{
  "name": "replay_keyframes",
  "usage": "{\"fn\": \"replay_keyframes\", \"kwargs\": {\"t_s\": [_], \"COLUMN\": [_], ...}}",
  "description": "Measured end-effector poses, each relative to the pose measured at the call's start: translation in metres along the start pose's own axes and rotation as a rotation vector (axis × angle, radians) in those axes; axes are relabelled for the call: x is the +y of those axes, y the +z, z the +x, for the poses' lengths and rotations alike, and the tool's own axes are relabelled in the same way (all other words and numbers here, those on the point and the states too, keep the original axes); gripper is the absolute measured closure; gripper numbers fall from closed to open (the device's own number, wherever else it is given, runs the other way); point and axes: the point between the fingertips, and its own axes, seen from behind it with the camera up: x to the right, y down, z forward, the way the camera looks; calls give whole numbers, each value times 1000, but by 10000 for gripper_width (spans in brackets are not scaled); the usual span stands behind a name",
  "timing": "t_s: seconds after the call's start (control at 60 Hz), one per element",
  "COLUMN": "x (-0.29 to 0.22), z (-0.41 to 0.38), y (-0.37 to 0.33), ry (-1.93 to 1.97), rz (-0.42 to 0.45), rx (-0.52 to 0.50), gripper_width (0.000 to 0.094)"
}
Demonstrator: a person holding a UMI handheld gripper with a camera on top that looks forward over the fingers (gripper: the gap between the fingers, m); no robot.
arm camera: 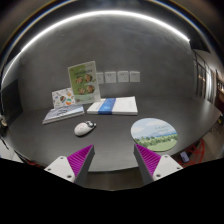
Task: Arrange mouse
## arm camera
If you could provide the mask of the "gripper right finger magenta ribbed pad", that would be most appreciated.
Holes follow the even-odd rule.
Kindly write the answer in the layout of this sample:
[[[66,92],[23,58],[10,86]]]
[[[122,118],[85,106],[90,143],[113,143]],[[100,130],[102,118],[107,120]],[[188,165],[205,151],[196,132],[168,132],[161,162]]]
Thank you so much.
[[[182,166],[169,155],[160,156],[138,144],[134,145],[134,156],[145,185],[182,169]]]

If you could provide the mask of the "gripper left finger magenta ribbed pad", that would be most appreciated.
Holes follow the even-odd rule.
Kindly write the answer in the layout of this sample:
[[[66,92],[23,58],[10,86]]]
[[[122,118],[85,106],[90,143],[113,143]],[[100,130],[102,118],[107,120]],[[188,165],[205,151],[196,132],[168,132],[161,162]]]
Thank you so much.
[[[45,171],[76,185],[84,186],[94,155],[94,146],[89,145],[68,157],[59,156],[45,168]]]

